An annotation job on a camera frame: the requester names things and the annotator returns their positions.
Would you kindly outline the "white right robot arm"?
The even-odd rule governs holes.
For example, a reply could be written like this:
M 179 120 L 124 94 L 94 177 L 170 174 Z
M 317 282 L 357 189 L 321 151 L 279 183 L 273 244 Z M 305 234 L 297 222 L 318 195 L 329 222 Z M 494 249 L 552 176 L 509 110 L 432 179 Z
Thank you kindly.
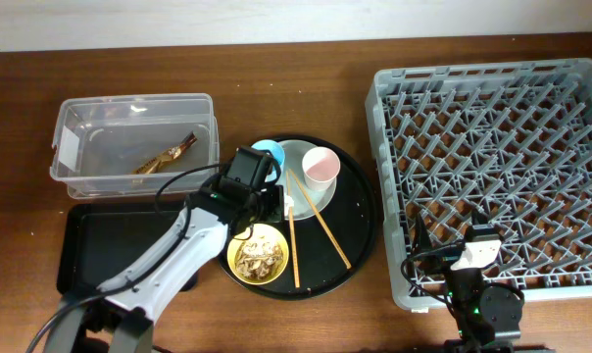
M 444 277 L 446 292 L 439 296 L 408 282 L 417 290 L 445 304 L 455 319 L 457 340 L 447 340 L 444 352 L 512 352 L 520 338 L 519 322 L 525 303 L 521 290 L 500 282 L 487 283 L 483 270 L 493 264 L 501 249 L 502 236 L 478 211 L 470 214 L 464 237 L 434 246 L 421 217 L 415 217 L 415 239 L 402 275 L 416 264 L 427 275 Z

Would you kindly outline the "pink plastic cup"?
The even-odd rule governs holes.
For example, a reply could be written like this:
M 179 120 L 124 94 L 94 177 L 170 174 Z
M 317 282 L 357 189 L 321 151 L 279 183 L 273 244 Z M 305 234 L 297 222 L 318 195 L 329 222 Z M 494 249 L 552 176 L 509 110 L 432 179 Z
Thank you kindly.
M 336 180 L 341 162 L 333 150 L 320 146 L 305 153 L 302 169 L 307 186 L 314 191 L 323 191 Z

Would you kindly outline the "white tissue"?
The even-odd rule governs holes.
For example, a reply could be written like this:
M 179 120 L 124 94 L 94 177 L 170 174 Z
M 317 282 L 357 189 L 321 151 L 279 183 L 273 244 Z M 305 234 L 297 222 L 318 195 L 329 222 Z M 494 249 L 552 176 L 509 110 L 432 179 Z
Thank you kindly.
M 284 207 L 285 208 L 291 208 L 294 205 L 294 201 L 293 201 L 292 197 L 287 194 L 285 194 L 283 196 L 283 200 L 284 200 Z

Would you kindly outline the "yellow bowl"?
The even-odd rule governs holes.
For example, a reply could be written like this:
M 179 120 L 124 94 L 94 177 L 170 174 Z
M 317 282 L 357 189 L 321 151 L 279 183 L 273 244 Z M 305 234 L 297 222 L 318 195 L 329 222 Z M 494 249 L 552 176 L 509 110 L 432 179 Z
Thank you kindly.
M 262 239 L 262 238 L 266 239 L 266 240 L 274 240 L 280 245 L 280 248 L 283 251 L 283 261 L 281 263 L 281 266 L 278 267 L 275 270 L 275 272 L 272 274 L 272 276 L 267 280 L 254 281 L 254 280 L 245 279 L 244 277 L 242 277 L 241 275 L 237 274 L 234 271 L 235 254 L 243 242 L 245 242 L 247 240 L 256 240 L 256 239 Z M 287 267 L 287 264 L 289 262 L 289 258 L 290 258 L 289 246 L 287 244 L 287 241 L 286 241 L 284 235 L 277 228 L 269 226 L 269 225 L 265 225 L 265 224 L 254 224 L 254 225 L 252 225 L 251 228 L 247 228 L 244 232 L 242 232 L 238 235 L 235 235 L 231 239 L 231 241 L 229 242 L 228 247 L 227 247 L 227 251 L 226 251 L 226 261 L 227 261 L 228 268 L 231 270 L 231 272 L 235 275 L 235 277 L 237 279 L 243 281 L 244 283 L 251 284 L 251 285 L 263 285 L 263 284 L 270 283 L 270 282 L 274 281 L 275 279 L 277 279 L 283 273 L 285 268 Z

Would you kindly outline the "gold snack wrapper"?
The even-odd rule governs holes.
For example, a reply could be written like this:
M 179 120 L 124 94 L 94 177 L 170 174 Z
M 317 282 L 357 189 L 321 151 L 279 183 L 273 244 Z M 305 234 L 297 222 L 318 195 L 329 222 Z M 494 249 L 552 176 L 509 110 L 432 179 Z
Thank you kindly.
M 134 175 L 150 175 L 162 170 L 179 159 L 195 142 L 197 137 L 194 131 L 190 131 L 183 140 L 173 147 L 169 147 L 159 155 L 148 160 L 132 173 Z

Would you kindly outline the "peanut shell food scraps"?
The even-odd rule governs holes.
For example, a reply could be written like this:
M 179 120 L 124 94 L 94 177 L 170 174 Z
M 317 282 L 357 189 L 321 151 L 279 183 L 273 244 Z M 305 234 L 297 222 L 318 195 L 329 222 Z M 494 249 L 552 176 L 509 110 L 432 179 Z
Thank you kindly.
M 281 266 L 283 251 L 274 240 L 256 239 L 243 242 L 234 257 L 234 271 L 245 279 L 269 279 Z

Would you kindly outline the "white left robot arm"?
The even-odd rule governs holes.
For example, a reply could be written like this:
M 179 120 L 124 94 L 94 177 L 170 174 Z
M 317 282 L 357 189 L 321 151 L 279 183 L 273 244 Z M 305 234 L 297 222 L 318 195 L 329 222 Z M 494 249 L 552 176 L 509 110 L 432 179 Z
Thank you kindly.
M 90 325 L 114 326 L 111 352 L 150 352 L 154 326 L 187 282 L 217 257 L 229 238 L 255 232 L 257 223 L 281 220 L 283 190 L 264 177 L 216 175 L 185 198 L 173 225 L 126 269 L 103 281 L 94 294 L 69 294 L 28 346 L 72 352 L 85 346 L 79 332 Z

